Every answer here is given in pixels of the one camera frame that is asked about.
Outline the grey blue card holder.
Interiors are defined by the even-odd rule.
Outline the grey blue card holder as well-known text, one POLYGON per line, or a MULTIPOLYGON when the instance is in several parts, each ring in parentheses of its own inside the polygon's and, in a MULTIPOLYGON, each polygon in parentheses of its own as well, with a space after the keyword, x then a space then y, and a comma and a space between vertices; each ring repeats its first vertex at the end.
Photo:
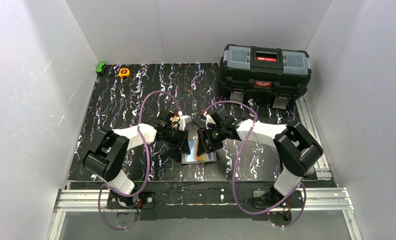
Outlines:
POLYGON ((214 152, 208 154, 202 154, 197 156, 198 147, 198 134, 197 130, 193 129, 188 132, 188 146, 190 148, 190 154, 182 154, 181 163, 184 165, 188 164, 200 164, 200 163, 212 163, 216 162, 216 154, 214 152))

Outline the orange credit card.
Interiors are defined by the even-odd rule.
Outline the orange credit card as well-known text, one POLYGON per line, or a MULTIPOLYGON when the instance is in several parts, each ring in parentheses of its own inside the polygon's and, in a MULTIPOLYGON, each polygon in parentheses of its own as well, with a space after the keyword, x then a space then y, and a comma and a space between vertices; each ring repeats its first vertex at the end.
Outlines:
POLYGON ((202 155, 195 155, 194 160, 197 162, 206 162, 208 159, 207 154, 203 153, 202 155))

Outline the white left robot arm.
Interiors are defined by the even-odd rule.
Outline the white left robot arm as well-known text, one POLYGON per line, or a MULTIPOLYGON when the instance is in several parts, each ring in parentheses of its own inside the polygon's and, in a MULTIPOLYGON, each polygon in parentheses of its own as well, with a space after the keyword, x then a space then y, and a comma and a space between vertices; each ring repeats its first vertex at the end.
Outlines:
POLYGON ((122 129, 98 129, 84 151, 82 165, 101 178, 108 189, 116 194, 135 197, 144 189, 145 184, 136 189, 133 181, 123 172, 126 152, 143 146, 149 162, 151 154, 148 145, 153 142, 165 142, 182 154, 190 154, 186 129, 190 121, 191 117, 181 112, 174 114, 162 111, 147 123, 122 129))

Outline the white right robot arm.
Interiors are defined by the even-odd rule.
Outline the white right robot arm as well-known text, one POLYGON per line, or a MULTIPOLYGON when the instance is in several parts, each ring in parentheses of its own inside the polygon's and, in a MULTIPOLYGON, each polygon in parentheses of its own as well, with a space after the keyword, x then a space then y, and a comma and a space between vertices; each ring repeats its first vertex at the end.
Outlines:
POLYGON ((204 111, 202 118, 205 127, 198 129, 197 156, 221 149, 226 139, 276 148, 283 170, 270 190, 272 196, 290 193, 323 155, 321 145, 299 121, 279 125, 236 119, 224 108, 212 114, 204 111))

